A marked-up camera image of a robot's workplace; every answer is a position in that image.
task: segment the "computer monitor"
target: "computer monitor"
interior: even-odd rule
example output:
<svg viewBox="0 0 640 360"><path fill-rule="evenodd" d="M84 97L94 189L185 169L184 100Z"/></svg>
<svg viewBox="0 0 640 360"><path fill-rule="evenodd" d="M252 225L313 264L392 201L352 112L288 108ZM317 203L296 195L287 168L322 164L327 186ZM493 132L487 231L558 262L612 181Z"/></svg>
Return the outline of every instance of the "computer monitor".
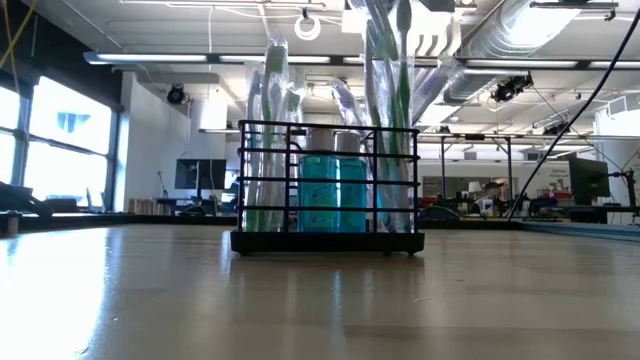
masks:
<svg viewBox="0 0 640 360"><path fill-rule="evenodd" d="M219 159L178 159L176 189L223 190L227 161Z"/></svg>
<svg viewBox="0 0 640 360"><path fill-rule="evenodd" d="M569 159L571 192L576 205L591 205L594 197L609 197L609 168L607 163L586 159Z"/></svg>

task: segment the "table surface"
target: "table surface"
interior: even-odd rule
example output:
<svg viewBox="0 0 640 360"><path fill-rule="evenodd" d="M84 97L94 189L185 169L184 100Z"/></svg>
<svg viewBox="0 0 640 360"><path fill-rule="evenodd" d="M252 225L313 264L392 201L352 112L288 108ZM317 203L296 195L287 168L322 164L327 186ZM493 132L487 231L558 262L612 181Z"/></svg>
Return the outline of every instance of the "table surface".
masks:
<svg viewBox="0 0 640 360"><path fill-rule="evenodd" d="M640 354L634 243L428 231L414 257L240 257L228 230L129 225L0 241L0 359Z"/></svg>

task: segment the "lamp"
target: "lamp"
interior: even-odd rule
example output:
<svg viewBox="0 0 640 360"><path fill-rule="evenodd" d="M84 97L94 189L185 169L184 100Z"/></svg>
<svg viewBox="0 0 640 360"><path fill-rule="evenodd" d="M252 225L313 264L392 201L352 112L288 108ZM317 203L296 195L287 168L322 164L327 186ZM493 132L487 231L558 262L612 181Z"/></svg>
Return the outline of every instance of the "lamp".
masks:
<svg viewBox="0 0 640 360"><path fill-rule="evenodd" d="M480 181L471 181L469 183L469 194L476 194L479 192L482 192L482 186L480 185Z"/></svg>

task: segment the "ceiling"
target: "ceiling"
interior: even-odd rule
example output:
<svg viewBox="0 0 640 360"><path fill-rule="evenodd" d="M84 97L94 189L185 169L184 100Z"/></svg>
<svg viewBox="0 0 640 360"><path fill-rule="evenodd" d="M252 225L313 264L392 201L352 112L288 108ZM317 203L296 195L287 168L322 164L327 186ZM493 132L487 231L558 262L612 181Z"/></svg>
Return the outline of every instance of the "ceiling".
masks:
<svg viewBox="0 0 640 360"><path fill-rule="evenodd" d="M29 4L32 0L23 0ZM496 4L497 0L476 0L478 9L462 19L462 33L470 31ZM343 1L323 0L326 10L322 16L336 18L339 23ZM624 18L633 16L640 0L619 0L618 19L605 22L601 19L574 20L562 32L535 53L544 58L610 58L619 46L630 24ZM289 52L296 55L359 55L362 37L341 31L338 24L322 21L319 37L313 41L299 39L294 30L298 10L265 9L267 19L260 18L256 9L237 9L246 16L223 9L172 8L165 5L123 4L118 0L47 0L38 4L38 12L70 33L90 48L102 52L209 52L208 27L211 26L211 50L213 53L264 53L267 31L279 32L288 40ZM640 32L636 32L623 55L626 59L640 59ZM162 65L149 66L151 75L142 72L139 77L151 77L162 82L163 77L176 74L210 76L219 75L220 83L228 90L235 104L242 108L246 97L245 69L242 66L214 65ZM361 86L362 69L359 67L313 66L305 68L307 80L315 79L323 85L326 79L340 77L351 86ZM518 96L514 102L500 104L496 108L488 101L488 92L462 107L455 115L459 119L449 124L458 132L515 132L530 129L533 122L554 113L542 99L543 96L555 111L569 109L575 112L600 80L600 71L534 71L532 76L540 95L532 89ZM187 90L206 96L206 84L187 85ZM606 83L596 101L576 123L578 132L592 130L593 111L606 105L606 100L620 96L623 91L640 91L640 72L615 72ZM578 93L582 99L577 100ZM322 87L307 92L303 103L305 114L333 114L337 111L331 94Z"/></svg>

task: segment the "ventilation duct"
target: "ventilation duct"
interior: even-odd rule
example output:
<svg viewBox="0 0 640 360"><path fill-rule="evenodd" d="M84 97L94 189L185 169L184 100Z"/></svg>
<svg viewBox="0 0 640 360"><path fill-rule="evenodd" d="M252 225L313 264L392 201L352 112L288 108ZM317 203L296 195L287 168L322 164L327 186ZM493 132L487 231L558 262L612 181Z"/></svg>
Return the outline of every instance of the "ventilation duct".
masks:
<svg viewBox="0 0 640 360"><path fill-rule="evenodd" d="M580 13L577 9L531 8L531 2L506 0L460 50L460 55L474 58L529 57ZM444 100L449 104L462 104L493 80L492 75L465 74L449 86Z"/></svg>

